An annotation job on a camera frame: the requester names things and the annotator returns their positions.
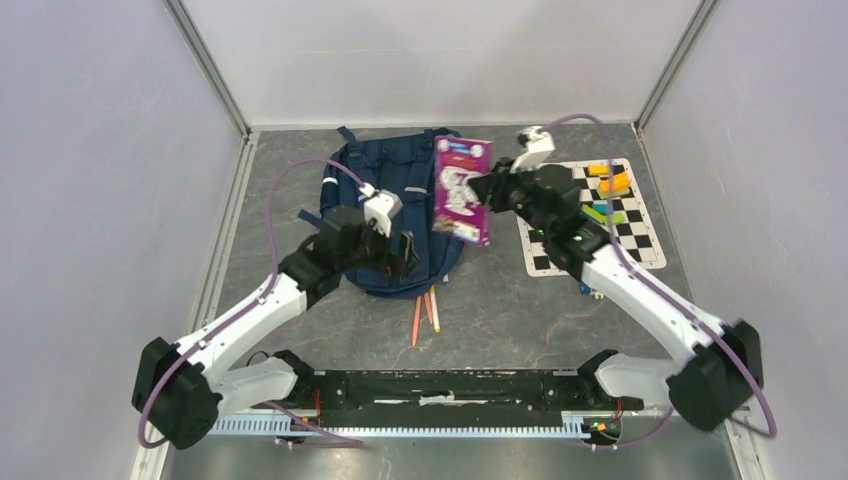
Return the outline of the yellow and white marker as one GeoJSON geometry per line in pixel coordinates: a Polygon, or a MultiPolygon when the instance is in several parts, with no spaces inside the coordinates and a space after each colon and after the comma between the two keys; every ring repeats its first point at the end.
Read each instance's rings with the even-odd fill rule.
{"type": "Polygon", "coordinates": [[[436,289],[434,285],[430,286],[429,289],[429,305],[430,305],[430,313],[429,317],[432,320],[432,325],[435,333],[441,332],[441,323],[439,317],[438,304],[436,299],[436,289]]]}

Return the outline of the purple paperback book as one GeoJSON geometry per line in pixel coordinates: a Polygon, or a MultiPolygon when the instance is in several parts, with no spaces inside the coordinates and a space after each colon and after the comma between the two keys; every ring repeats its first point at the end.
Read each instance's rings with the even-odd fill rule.
{"type": "Polygon", "coordinates": [[[490,141],[436,137],[434,232],[471,245],[490,244],[487,210],[470,181],[490,171],[491,154],[490,141]]]}

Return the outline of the orange pen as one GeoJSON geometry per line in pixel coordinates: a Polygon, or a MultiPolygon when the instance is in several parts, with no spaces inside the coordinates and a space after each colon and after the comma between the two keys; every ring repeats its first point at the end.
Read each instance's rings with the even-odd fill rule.
{"type": "Polygon", "coordinates": [[[434,328],[435,328],[434,311],[433,311],[433,307],[432,307],[432,301],[431,301],[430,294],[425,293],[425,294],[422,295],[422,297],[424,299],[423,301],[424,301],[424,305],[425,305],[425,311],[426,311],[427,319],[428,319],[429,323],[431,325],[433,325],[434,328]]]}
{"type": "Polygon", "coordinates": [[[422,295],[419,295],[415,300],[415,309],[414,309],[413,324],[412,324],[412,330],[411,330],[411,345],[413,347],[415,347],[417,345],[418,339],[419,339],[422,305],[423,305],[422,295]]]}

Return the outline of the navy blue student backpack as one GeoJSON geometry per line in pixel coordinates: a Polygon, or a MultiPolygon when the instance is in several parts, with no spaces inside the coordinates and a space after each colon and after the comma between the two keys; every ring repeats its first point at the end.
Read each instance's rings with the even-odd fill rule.
{"type": "Polygon", "coordinates": [[[435,208],[436,139],[459,138],[453,129],[440,127],[421,133],[360,140],[345,126],[337,128],[345,144],[331,159],[351,170],[359,179],[380,190],[396,194],[402,208],[392,220],[395,231],[408,230],[420,264],[407,278],[394,280],[373,269],[346,274],[350,283],[365,293],[388,299],[413,299],[441,280],[458,263],[464,243],[432,230],[435,208]]]}

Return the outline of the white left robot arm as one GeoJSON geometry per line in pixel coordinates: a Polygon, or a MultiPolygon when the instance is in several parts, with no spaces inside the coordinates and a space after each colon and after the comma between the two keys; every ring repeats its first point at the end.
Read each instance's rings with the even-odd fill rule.
{"type": "Polygon", "coordinates": [[[271,400],[306,405],[314,381],[283,359],[239,369],[233,364],[337,289],[345,273],[366,268],[402,280],[419,265],[412,231],[356,208],[332,208],[316,233],[273,263],[252,295],[173,343],[157,337],[143,347],[131,394],[141,415],[139,443],[184,450],[237,410],[271,400]]]}

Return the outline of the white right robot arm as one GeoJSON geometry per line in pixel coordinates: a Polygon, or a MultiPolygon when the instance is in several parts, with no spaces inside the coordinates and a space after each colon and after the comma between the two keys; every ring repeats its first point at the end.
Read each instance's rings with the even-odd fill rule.
{"type": "Polygon", "coordinates": [[[582,213],[569,168],[544,164],[514,172],[499,164],[468,185],[491,212],[512,211],[540,231],[552,264],[602,293],[668,352],[666,361],[607,356],[577,382],[585,405],[637,398],[670,406],[692,427],[710,432],[751,398],[763,399],[759,332],[743,319],[726,322],[704,311],[642,268],[582,213]]]}

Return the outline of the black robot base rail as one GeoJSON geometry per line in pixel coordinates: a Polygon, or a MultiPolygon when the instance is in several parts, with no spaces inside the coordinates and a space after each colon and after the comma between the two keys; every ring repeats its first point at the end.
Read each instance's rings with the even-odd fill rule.
{"type": "Polygon", "coordinates": [[[320,426],[364,428],[556,427],[564,412],[641,411],[575,370],[325,370],[281,400],[314,410],[320,426]]]}

